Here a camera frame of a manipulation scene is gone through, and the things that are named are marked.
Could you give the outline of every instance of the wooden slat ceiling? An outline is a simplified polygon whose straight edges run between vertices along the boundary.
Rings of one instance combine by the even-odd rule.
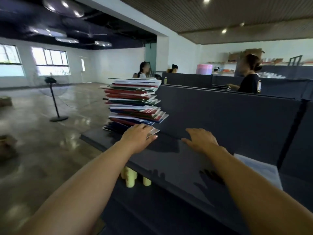
[[[313,0],[121,1],[199,44],[313,38]]]

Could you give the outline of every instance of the person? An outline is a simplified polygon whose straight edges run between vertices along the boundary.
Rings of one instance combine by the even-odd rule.
[[[175,65],[175,64],[172,64],[172,68],[170,68],[170,69],[167,69],[167,73],[177,73],[177,71],[178,71],[178,66],[177,65]]]
[[[147,138],[151,129],[144,124],[129,128],[120,141],[58,188],[18,234],[88,234],[106,206],[125,163],[157,138],[156,135]],[[313,234],[313,214],[308,209],[229,154],[210,132],[186,131],[191,140],[182,141],[212,162],[251,234]]]
[[[261,70],[260,58],[253,54],[248,54],[239,62],[239,72],[245,77],[240,86],[227,84],[231,89],[245,93],[260,93],[261,81],[255,72]]]
[[[138,78],[147,78],[150,72],[150,64],[147,62],[142,62],[139,66],[139,72],[137,73]]]
[[[214,67],[212,75],[219,75],[219,67]]]

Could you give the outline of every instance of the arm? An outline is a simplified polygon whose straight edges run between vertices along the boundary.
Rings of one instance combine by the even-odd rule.
[[[128,129],[119,142],[57,189],[19,234],[88,234],[106,206],[128,159],[156,139],[156,135],[146,139],[151,129],[144,124]]]
[[[227,86],[229,86],[230,88],[234,89],[234,90],[239,90],[240,86],[234,85],[234,84],[227,84]]]
[[[211,160],[252,234],[312,234],[313,214],[218,145],[204,129],[182,139]]]

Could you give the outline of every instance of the polished floor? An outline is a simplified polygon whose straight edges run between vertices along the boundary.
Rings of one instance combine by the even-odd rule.
[[[100,151],[79,139],[80,133],[105,124],[109,113],[100,84],[56,89],[63,122],[56,115],[49,91],[0,91],[13,106],[0,107],[0,135],[17,139],[18,156],[0,162],[0,234],[18,230],[41,204]]]

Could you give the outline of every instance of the door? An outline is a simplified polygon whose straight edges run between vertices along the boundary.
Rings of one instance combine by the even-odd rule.
[[[83,83],[94,82],[93,75],[90,68],[89,58],[80,57],[81,61],[81,78]]]

